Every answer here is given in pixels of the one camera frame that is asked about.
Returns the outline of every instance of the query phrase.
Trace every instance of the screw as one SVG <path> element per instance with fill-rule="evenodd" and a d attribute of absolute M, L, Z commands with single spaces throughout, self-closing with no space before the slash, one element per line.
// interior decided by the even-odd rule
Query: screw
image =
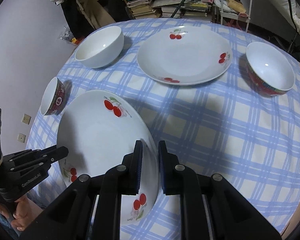
<path fill-rule="evenodd" d="M 186 167 L 181 164 L 178 164 L 174 168 L 176 169 L 176 171 L 184 171 Z"/>
<path fill-rule="evenodd" d="M 125 171 L 127 169 L 127 167 L 125 165 L 118 165 L 117 166 L 117 171 Z"/>
<path fill-rule="evenodd" d="M 222 180 L 222 176 L 220 174 L 213 174 L 212 178 L 215 181 L 221 181 Z"/>
<path fill-rule="evenodd" d="M 89 176 L 87 174 L 82 174 L 79 176 L 79 181 L 85 182 L 89 179 Z"/>

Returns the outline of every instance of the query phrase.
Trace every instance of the electrical outlet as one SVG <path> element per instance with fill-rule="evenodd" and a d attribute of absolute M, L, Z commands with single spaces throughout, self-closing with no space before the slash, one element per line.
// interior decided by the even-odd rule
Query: electrical outlet
<path fill-rule="evenodd" d="M 30 120 L 31 120 L 31 116 L 27 115 L 27 114 L 24 114 L 23 115 L 23 119 L 22 119 L 22 122 L 25 123 L 25 124 L 29 124 L 30 123 Z"/>
<path fill-rule="evenodd" d="M 26 136 L 22 133 L 18 134 L 18 141 L 24 143 L 26 140 Z"/>

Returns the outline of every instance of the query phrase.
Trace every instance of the blue and white checkered tablecloth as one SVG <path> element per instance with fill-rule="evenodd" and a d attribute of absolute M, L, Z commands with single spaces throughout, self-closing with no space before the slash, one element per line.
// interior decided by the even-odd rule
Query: blue and white checkered tablecloth
<path fill-rule="evenodd" d="M 155 143 L 165 140 L 181 163 L 203 175 L 221 173 L 281 232 L 300 201 L 300 66 L 291 56 L 296 83 L 283 96 L 260 96 L 246 73 L 245 50 L 261 38 L 216 24 L 185 19 L 143 19 L 116 23 L 125 45 L 115 64 L 91 70 L 68 60 L 58 78 L 70 90 L 69 104 L 88 90 L 109 90 L 126 99 L 141 115 Z M 161 29 L 189 25 L 226 38 L 234 58 L 221 77 L 201 85 L 178 87 L 148 78 L 138 67 L 140 45 Z M 186 57 L 182 48 L 176 57 Z M 28 148 L 56 143 L 58 116 L 37 114 Z M 65 188 L 57 163 L 32 192 L 48 205 Z M 122 226 L 121 239 L 179 239 L 178 196 L 159 193 L 143 220 Z"/>

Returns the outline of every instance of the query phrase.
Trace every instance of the plaid tablecloth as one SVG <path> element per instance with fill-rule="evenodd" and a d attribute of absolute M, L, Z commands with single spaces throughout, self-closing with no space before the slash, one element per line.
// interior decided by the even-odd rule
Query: plaid tablecloth
<path fill-rule="evenodd" d="M 68 60 L 58 78 L 70 91 L 69 104 L 88 90 L 109 90 L 125 98 L 141 115 L 155 143 L 197 173 L 221 173 L 280 232 L 300 201 L 300 66 L 291 56 L 296 83 L 283 96 L 260 96 L 246 73 L 245 50 L 261 38 L 216 24 L 185 19 L 143 19 L 116 23 L 125 45 L 115 64 L 91 70 Z M 161 29 L 189 25 L 206 28 L 226 38 L 234 58 L 221 77 L 201 85 L 177 87 L 148 78 L 137 64 L 140 45 Z M 186 57 L 182 48 L 176 57 Z M 56 143 L 58 116 L 37 114 L 28 148 Z M 32 192 L 48 205 L 64 189 L 57 163 L 50 176 Z M 159 193 L 151 212 L 140 222 L 123 226 L 121 239 L 179 239 L 178 196 Z"/>

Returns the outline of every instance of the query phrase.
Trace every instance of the plate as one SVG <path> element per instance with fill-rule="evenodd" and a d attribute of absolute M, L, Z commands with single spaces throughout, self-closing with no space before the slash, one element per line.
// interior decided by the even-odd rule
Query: plate
<path fill-rule="evenodd" d="M 162 30 L 139 48 L 137 61 L 152 79 L 188 86 L 222 75 L 233 53 L 228 40 L 200 27 L 179 26 Z"/>
<path fill-rule="evenodd" d="M 133 152 L 136 140 L 143 142 L 139 194 L 122 196 L 121 225 L 144 218 L 159 192 L 156 146 L 140 115 L 124 99 L 104 90 L 91 90 L 75 98 L 61 118 L 57 147 L 69 149 L 59 161 L 64 182 L 69 186 L 81 174 L 105 174 Z"/>

